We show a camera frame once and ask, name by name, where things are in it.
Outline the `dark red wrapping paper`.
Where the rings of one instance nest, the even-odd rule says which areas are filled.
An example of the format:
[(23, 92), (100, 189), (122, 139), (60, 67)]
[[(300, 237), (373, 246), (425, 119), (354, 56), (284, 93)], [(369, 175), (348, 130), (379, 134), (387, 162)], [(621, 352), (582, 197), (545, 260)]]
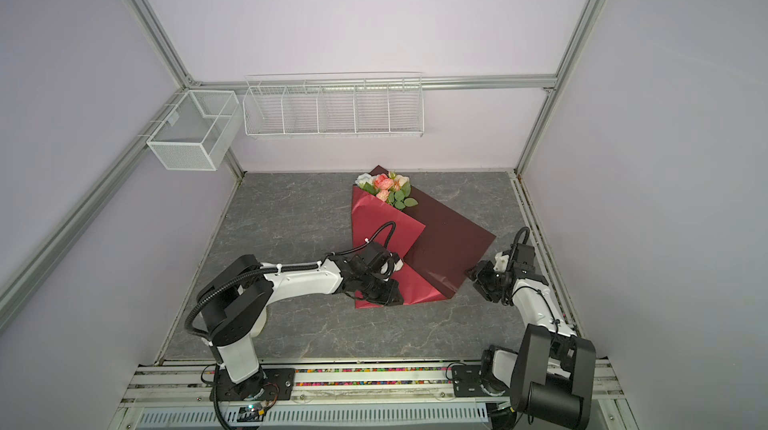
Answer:
[(396, 223), (388, 248), (403, 267), (393, 274), (406, 305), (452, 298), (495, 240), (489, 230), (418, 188), (418, 204), (399, 210), (355, 186), (352, 191), (352, 240), (360, 245), (388, 221)]

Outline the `cream fake rose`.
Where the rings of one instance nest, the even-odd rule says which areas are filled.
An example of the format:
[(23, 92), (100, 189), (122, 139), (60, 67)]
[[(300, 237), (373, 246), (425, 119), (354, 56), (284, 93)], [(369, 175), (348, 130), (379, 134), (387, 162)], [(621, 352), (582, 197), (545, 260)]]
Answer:
[(389, 188), (387, 203), (401, 211), (418, 206), (419, 201), (412, 196), (413, 188), (410, 178), (396, 173), (390, 174), (390, 177), (393, 184)]

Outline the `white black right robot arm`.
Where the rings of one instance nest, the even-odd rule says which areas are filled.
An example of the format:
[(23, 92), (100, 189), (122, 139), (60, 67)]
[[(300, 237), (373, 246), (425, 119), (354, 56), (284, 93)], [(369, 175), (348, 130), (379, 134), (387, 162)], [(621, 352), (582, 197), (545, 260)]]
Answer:
[(483, 260), (468, 278), (485, 300), (517, 308), (525, 332), (517, 350), (492, 345), (483, 352), (481, 388), (507, 392), (511, 410), (566, 429), (585, 429), (591, 417), (596, 350), (556, 312), (545, 276), (534, 268), (535, 249), (513, 243)]

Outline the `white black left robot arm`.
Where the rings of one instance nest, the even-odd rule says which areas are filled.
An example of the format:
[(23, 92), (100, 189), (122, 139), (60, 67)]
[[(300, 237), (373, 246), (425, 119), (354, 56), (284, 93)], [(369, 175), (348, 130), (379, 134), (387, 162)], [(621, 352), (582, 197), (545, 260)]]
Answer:
[(315, 294), (401, 305), (404, 297), (394, 274), (403, 267), (396, 252), (375, 241), (305, 263), (263, 263), (242, 255), (198, 293), (184, 329), (211, 350), (215, 374), (228, 378), (226, 385), (213, 384), (215, 392), (236, 400), (259, 399), (271, 382), (255, 339), (267, 324), (270, 305)]

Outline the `red pink fake rose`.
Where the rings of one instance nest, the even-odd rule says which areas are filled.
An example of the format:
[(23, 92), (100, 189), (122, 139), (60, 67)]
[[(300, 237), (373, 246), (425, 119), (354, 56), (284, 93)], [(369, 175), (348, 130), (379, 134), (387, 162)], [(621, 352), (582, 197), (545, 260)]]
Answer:
[(390, 190), (390, 188), (394, 186), (395, 181), (392, 178), (390, 178), (388, 174), (382, 173), (382, 174), (378, 174), (378, 176), (374, 178), (373, 184), (378, 191)]

